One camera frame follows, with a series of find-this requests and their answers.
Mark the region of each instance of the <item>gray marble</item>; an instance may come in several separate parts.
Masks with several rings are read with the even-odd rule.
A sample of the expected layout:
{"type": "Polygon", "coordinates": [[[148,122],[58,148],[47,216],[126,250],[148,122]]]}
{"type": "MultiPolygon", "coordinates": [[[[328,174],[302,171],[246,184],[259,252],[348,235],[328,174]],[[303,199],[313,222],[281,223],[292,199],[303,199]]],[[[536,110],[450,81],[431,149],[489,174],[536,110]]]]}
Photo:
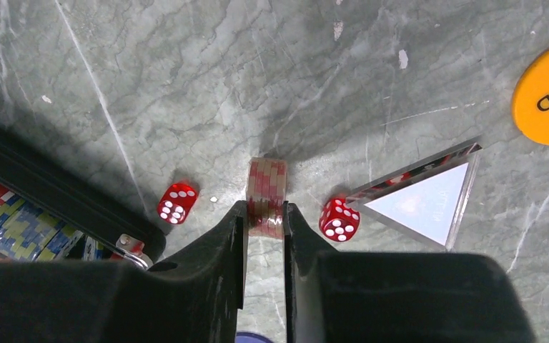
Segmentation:
{"type": "MultiPolygon", "coordinates": [[[[252,156],[290,163],[316,224],[333,187],[482,134],[455,248],[498,260],[549,342],[549,147],[510,115],[548,47],[543,0],[0,0],[0,124],[163,230],[156,201],[192,176],[166,255],[244,198],[252,156]]],[[[427,249],[367,216],[336,247],[427,249]]],[[[248,264],[239,328],[284,342],[281,242],[253,238],[248,264]]]]}

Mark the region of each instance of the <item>metal clip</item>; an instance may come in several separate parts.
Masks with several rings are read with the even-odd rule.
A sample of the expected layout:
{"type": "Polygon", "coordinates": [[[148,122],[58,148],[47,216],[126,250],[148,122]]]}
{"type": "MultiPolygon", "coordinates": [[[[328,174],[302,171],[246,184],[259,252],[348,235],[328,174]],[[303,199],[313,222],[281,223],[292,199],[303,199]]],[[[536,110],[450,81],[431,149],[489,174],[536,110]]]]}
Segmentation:
{"type": "Polygon", "coordinates": [[[138,267],[142,269],[148,269],[152,267],[154,262],[142,251],[144,249],[144,242],[129,236],[128,234],[122,234],[116,243],[116,254],[120,257],[128,259],[134,262],[138,267]]]}

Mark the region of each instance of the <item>stack of casino chips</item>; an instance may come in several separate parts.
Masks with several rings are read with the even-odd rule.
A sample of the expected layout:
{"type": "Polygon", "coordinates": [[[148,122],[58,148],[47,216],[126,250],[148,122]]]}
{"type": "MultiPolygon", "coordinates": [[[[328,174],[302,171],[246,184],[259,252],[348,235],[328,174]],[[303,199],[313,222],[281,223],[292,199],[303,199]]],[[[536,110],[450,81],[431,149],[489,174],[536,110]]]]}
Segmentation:
{"type": "Polygon", "coordinates": [[[0,184],[0,259],[62,259],[82,236],[66,222],[0,184]]]}
{"type": "Polygon", "coordinates": [[[249,235],[283,239],[283,202],[287,190],[287,162],[253,158],[247,179],[249,235]]]}

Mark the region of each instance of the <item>white triangle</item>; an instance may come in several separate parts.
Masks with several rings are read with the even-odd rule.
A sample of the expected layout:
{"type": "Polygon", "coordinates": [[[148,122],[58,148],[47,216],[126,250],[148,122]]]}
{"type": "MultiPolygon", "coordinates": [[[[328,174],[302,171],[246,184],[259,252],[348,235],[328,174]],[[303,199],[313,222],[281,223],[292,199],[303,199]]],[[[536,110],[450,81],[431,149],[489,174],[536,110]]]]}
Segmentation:
{"type": "Polygon", "coordinates": [[[467,170],[464,163],[365,206],[444,246],[467,170]]]}

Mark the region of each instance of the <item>red die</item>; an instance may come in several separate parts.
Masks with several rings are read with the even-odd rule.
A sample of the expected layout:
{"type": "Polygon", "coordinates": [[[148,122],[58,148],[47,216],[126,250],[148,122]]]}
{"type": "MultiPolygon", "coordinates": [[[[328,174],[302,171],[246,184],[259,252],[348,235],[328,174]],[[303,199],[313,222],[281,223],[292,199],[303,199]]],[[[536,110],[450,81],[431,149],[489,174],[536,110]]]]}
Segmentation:
{"type": "Polygon", "coordinates": [[[188,184],[173,184],[163,194],[157,213],[168,223],[181,224],[188,217],[198,196],[198,192],[188,184]]]}
{"type": "Polygon", "coordinates": [[[344,199],[334,198],[327,202],[319,218],[319,229],[332,241],[351,239],[359,229],[361,216],[349,208],[344,199]]]}

